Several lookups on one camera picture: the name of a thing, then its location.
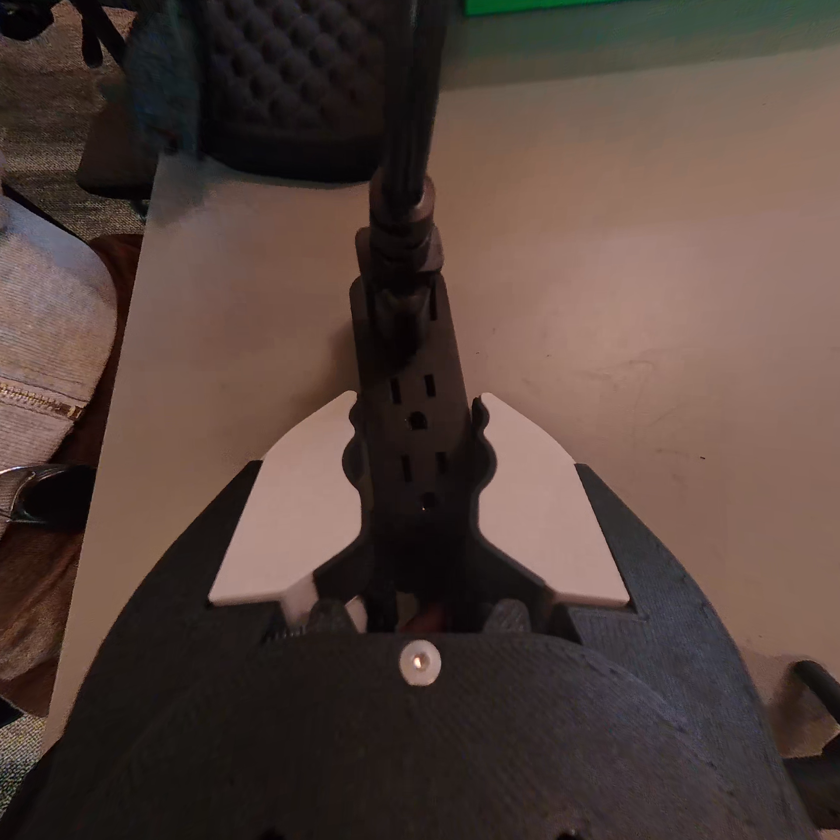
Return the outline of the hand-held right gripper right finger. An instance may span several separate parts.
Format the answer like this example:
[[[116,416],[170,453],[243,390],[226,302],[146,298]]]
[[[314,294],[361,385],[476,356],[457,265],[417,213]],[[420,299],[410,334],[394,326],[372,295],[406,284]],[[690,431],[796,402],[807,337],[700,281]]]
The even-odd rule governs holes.
[[[631,597],[572,456],[539,425],[489,392],[490,477],[477,498],[479,535],[533,574],[556,602],[627,607]]]

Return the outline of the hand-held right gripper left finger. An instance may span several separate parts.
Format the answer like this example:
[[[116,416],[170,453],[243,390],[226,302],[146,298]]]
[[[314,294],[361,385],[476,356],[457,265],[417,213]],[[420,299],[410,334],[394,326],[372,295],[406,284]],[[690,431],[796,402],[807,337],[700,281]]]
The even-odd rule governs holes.
[[[360,495],[343,469],[357,398],[342,393],[266,453],[208,594],[212,605],[316,604],[317,569],[362,530]]]

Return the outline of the black power strip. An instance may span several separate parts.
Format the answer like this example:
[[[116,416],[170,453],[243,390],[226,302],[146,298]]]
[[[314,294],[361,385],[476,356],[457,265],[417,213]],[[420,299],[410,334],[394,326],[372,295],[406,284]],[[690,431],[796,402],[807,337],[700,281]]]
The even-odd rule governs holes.
[[[413,354],[384,336],[362,278],[350,307],[376,559],[399,592],[441,600],[465,563],[475,452],[446,285],[436,278]]]

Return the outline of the black power plug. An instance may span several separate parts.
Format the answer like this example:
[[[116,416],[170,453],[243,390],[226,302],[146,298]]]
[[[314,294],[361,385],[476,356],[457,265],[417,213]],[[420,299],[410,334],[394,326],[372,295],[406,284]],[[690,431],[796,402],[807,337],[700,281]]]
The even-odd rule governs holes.
[[[355,248],[374,342],[402,364],[427,340],[444,253],[431,178],[424,177],[419,200],[405,206],[395,206],[385,187],[380,166],[370,181],[369,223],[357,232]]]

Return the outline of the green plastic bin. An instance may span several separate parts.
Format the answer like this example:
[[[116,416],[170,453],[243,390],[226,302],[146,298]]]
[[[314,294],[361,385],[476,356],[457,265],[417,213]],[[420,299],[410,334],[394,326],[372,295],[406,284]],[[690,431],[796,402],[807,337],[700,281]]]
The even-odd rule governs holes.
[[[621,3],[622,1],[463,1],[461,4],[465,16],[477,18]]]

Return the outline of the black flat angled plug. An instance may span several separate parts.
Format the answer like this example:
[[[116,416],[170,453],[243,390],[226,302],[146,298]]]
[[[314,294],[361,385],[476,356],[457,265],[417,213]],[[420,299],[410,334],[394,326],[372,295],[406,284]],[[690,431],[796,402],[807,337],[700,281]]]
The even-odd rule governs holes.
[[[811,660],[793,665],[799,680],[839,723],[839,685],[822,666]],[[784,759],[784,767],[814,825],[822,831],[839,830],[839,735],[817,755]]]

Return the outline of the person's tan zippered pants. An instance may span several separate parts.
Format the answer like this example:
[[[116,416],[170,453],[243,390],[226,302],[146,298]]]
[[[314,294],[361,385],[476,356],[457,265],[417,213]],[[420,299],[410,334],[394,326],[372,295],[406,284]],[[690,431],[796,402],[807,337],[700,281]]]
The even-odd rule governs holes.
[[[118,325],[93,249],[2,196],[1,468],[47,463],[87,409]]]

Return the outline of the black honeycomb cushion pad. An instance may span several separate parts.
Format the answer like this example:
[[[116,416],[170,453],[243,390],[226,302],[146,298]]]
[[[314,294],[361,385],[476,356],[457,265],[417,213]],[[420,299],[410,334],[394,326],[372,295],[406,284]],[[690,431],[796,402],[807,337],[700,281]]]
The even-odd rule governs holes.
[[[185,2],[198,149],[249,175],[368,182],[382,154],[386,2]]]

